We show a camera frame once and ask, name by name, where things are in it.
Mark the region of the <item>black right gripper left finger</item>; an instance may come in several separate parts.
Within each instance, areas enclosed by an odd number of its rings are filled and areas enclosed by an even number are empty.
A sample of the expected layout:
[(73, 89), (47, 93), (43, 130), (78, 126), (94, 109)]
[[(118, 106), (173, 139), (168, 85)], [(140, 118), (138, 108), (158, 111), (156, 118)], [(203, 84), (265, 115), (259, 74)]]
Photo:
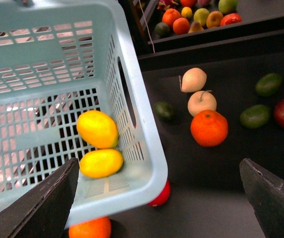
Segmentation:
[(60, 238), (74, 202), (79, 162), (71, 158), (0, 212), (0, 238)]

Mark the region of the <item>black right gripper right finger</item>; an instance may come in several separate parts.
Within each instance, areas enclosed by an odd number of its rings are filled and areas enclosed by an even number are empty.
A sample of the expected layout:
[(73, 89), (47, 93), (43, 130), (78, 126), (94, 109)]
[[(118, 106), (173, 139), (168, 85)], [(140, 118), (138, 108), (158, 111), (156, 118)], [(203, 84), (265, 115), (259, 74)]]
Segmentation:
[(247, 158), (240, 162), (239, 171), (265, 237), (284, 238), (284, 180)]

